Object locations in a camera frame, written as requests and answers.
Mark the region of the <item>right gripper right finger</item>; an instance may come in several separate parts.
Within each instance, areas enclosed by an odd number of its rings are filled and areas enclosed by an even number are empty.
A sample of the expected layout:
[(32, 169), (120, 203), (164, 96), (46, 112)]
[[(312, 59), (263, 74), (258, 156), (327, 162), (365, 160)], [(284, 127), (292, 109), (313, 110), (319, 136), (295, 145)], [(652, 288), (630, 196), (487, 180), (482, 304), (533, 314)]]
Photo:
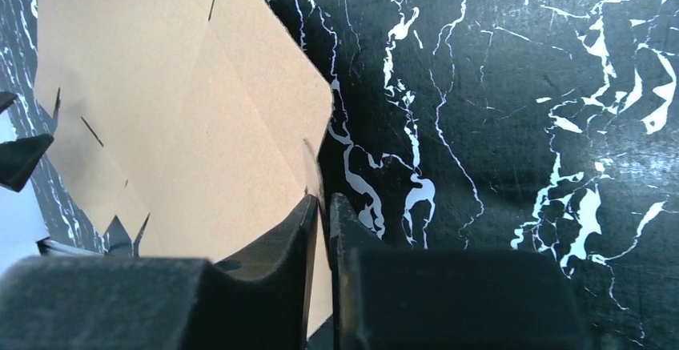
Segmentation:
[(589, 349), (573, 290), (549, 258), (388, 246), (348, 198), (328, 206), (338, 349)]

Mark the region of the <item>brown cardboard box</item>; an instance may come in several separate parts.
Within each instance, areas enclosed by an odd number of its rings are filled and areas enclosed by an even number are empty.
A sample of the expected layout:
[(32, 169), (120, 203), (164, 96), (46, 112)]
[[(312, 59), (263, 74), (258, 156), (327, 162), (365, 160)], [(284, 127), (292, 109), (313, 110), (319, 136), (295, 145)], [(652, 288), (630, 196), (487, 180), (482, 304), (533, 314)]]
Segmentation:
[(37, 0), (48, 158), (143, 256), (222, 259), (319, 196), (331, 88), (265, 0)]

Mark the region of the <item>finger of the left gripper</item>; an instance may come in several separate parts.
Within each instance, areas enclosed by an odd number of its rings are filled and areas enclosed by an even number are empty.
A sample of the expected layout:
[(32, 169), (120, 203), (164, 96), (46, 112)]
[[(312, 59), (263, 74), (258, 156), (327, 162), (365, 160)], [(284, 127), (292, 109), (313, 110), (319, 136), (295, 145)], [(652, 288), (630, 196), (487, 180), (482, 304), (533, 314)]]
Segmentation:
[(53, 141), (41, 134), (1, 143), (1, 186), (20, 192)]
[(18, 96), (10, 91), (0, 92), (0, 114), (9, 108)]

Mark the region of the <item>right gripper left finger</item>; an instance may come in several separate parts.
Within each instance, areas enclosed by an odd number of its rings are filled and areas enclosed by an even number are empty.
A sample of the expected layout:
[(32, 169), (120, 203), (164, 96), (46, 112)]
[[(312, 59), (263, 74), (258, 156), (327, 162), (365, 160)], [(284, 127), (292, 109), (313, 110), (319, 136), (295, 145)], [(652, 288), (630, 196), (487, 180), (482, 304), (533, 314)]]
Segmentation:
[(318, 200), (217, 263), (32, 257), (1, 279), (4, 349), (303, 349)]

